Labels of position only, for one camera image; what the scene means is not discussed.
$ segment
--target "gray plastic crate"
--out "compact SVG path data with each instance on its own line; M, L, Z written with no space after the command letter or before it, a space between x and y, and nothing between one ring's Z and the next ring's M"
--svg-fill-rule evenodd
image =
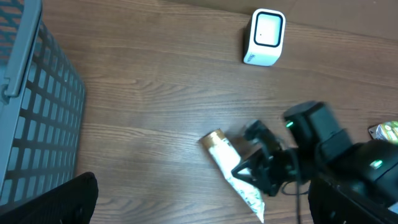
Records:
M41 14L0 0L0 213L75 173L85 86Z

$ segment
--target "green led indicator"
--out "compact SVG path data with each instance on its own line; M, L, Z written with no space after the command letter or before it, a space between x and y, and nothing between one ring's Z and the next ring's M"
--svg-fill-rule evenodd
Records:
M382 166L382 165L383 165L383 161L381 161L380 159L375 160L375 161L373 161L373 162L371 163L371 167L372 167L373 169L378 169L378 168L380 168L380 166Z
M293 125L293 121L287 123L287 124L286 124L286 128L290 127L291 125Z

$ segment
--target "white box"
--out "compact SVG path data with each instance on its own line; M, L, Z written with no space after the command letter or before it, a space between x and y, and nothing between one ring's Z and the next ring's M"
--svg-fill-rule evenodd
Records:
M279 11L257 9L244 35L243 62L271 66L282 53L285 16Z

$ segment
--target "brown wall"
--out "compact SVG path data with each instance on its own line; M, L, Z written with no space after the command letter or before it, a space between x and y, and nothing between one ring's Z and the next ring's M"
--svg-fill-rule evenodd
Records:
M398 40L396 0L169 0L251 14L264 7L281 11L289 22Z

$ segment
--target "gold cap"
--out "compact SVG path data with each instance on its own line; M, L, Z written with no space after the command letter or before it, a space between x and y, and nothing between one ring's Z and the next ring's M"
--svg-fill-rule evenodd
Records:
M203 146L207 149L210 147L214 146L217 144L217 142L220 142L220 140L223 140L225 138L225 135L221 129L217 129L213 131L210 134L207 134L205 137L201 139L201 143Z

